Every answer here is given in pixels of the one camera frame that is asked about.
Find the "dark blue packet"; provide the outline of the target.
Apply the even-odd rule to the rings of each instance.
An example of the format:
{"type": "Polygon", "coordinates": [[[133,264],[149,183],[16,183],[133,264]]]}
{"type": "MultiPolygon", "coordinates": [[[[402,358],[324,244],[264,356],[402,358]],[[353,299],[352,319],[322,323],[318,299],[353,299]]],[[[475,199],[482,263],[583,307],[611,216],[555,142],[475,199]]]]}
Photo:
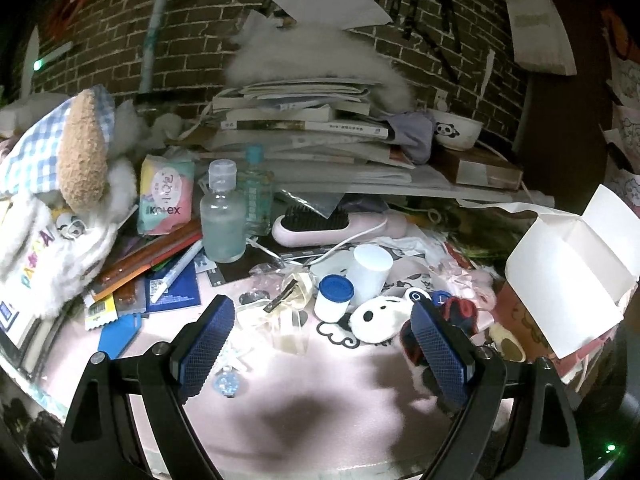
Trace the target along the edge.
{"type": "Polygon", "coordinates": [[[163,278],[174,266],[175,261],[171,260],[163,269],[149,274],[145,280],[145,301],[148,312],[162,312],[188,307],[196,307],[201,303],[200,290],[198,289],[198,277],[195,266],[190,262],[175,281],[163,292],[160,299],[152,301],[151,296],[156,292],[158,286],[162,284],[163,278]]]}

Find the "white cardboard box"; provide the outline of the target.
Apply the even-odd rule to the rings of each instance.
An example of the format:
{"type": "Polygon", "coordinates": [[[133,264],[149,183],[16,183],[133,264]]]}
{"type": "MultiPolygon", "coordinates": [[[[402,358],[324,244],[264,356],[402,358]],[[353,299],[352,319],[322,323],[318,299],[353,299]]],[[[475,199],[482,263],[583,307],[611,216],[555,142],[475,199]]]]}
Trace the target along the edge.
{"type": "Polygon", "coordinates": [[[600,185],[582,214],[526,203],[536,220],[506,260],[506,280],[560,359],[623,321],[639,279],[639,217],[600,185]]]}

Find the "pink hair brush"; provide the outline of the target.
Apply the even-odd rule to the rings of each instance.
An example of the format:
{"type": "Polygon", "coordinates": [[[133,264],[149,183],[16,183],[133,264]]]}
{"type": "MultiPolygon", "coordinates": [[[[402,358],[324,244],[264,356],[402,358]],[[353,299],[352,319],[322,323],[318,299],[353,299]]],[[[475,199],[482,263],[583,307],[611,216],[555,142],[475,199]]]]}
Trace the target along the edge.
{"type": "Polygon", "coordinates": [[[324,218],[303,206],[288,207],[274,220],[272,238],[287,248],[329,246],[345,240],[367,242],[380,236],[401,238],[408,229],[407,218],[395,211],[346,212],[334,210],[324,218]]]}

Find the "panda print white bowl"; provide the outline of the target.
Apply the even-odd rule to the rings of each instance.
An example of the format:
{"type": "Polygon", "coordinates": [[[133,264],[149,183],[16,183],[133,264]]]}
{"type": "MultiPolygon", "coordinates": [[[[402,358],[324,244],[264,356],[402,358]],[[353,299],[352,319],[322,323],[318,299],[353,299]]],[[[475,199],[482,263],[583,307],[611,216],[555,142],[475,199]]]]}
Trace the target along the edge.
{"type": "Polygon", "coordinates": [[[441,110],[430,110],[434,118],[435,140],[444,148],[467,151],[474,148],[484,124],[441,110]]]}

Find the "green glass bottle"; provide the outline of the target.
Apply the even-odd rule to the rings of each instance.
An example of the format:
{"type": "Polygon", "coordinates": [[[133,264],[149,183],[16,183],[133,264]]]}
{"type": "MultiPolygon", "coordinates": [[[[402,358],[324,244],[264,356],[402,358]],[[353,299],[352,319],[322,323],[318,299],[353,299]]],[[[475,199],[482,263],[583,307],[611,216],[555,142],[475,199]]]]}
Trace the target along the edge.
{"type": "Polygon", "coordinates": [[[250,144],[238,173],[239,189],[246,199],[246,229],[254,236],[266,236],[271,230],[273,174],[264,165],[264,149],[250,144]]]}

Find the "kotex pad package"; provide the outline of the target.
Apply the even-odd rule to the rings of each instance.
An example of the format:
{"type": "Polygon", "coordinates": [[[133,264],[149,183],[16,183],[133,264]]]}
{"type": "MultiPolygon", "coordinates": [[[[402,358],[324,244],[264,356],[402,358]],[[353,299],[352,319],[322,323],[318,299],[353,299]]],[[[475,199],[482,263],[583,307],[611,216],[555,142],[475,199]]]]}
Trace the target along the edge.
{"type": "Polygon", "coordinates": [[[148,155],[139,184],[138,233],[162,236],[192,218],[195,164],[189,159],[148,155]]]}

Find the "white tote bag on wall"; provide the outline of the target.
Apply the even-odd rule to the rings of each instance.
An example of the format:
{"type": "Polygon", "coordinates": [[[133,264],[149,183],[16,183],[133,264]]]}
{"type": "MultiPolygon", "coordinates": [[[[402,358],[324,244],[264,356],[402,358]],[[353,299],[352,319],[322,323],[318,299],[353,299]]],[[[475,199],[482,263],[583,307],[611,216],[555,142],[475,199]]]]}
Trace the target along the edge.
{"type": "Polygon", "coordinates": [[[514,61],[530,72],[575,76],[576,63],[552,0],[506,0],[514,61]]]}

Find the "white fluffy fur item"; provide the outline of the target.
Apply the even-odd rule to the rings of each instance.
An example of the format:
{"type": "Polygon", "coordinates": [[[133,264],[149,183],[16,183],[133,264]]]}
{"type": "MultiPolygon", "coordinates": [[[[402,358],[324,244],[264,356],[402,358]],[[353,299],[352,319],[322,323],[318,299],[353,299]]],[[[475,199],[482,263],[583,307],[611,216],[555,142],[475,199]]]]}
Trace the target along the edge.
{"type": "Polygon", "coordinates": [[[386,112],[401,113],[413,108],[412,90],[390,61],[344,30],[318,24],[266,26],[236,41],[240,48],[224,69],[230,86],[350,78],[373,82],[373,99],[386,112]]]}

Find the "panda face plush pouch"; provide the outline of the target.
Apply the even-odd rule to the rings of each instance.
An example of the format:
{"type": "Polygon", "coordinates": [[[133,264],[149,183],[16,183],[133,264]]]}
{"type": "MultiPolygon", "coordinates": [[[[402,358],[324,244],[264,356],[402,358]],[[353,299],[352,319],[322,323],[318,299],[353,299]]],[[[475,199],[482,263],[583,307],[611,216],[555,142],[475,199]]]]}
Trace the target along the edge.
{"type": "Polygon", "coordinates": [[[410,318],[413,303],[394,296],[372,298],[352,312],[350,331],[365,344],[382,344],[393,339],[410,318]]]}

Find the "blue lid small jar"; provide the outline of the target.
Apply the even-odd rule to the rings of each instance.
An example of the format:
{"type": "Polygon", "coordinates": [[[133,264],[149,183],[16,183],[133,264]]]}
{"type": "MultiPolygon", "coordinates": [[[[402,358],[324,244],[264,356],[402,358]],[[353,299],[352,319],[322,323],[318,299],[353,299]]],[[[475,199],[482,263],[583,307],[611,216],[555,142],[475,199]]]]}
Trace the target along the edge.
{"type": "Polygon", "coordinates": [[[314,314],[321,322],[337,323],[347,312],[354,293],[354,285],[348,278],[338,274],[325,276],[318,284],[314,314]]]}

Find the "blue round keychain charm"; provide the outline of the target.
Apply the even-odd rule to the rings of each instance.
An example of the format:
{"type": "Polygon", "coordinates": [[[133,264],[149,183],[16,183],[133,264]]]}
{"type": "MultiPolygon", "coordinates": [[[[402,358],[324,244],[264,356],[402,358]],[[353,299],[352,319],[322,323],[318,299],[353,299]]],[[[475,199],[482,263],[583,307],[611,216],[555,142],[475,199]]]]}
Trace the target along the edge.
{"type": "Polygon", "coordinates": [[[234,398],[240,391],[241,381],[238,371],[230,365],[224,366],[215,375],[214,389],[226,398],[234,398]]]}

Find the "blue plastic card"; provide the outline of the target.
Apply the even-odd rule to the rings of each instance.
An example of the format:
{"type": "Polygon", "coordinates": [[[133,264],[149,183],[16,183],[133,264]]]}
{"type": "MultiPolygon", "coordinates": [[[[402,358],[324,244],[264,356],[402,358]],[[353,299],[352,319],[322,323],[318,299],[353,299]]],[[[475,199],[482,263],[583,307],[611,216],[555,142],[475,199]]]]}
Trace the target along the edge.
{"type": "Polygon", "coordinates": [[[118,359],[137,337],[141,326],[140,313],[128,314],[104,325],[98,345],[99,352],[105,353],[111,360],[118,359]]]}

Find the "plush toy with plaid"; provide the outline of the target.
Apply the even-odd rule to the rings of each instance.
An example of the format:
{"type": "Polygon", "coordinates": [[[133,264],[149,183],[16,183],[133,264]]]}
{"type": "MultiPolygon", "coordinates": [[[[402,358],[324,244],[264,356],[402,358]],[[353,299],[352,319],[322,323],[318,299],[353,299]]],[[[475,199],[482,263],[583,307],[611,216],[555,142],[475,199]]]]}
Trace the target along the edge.
{"type": "Polygon", "coordinates": [[[137,199],[141,120],[98,84],[31,126],[1,162],[1,299],[55,318],[98,275],[137,199]]]}

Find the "white cylindrical jar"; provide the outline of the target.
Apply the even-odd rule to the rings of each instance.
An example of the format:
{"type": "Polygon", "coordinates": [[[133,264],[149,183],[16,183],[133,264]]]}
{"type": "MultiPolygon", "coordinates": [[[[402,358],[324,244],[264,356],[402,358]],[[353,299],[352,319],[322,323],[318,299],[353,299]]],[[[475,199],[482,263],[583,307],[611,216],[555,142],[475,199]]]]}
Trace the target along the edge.
{"type": "Polygon", "coordinates": [[[354,249],[352,262],[349,263],[346,272],[346,278],[354,288],[349,312],[382,292],[393,263],[392,255],[378,245],[363,244],[354,249]]]}

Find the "purple grey cloth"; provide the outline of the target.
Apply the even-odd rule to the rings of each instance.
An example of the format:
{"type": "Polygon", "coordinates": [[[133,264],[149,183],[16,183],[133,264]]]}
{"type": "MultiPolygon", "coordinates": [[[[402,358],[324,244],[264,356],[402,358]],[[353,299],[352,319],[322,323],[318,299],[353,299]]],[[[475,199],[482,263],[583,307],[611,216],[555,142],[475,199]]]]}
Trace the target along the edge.
{"type": "Polygon", "coordinates": [[[399,146],[413,165],[428,162],[435,131],[435,119],[430,112],[387,115],[383,122],[388,127],[388,143],[399,146]]]}

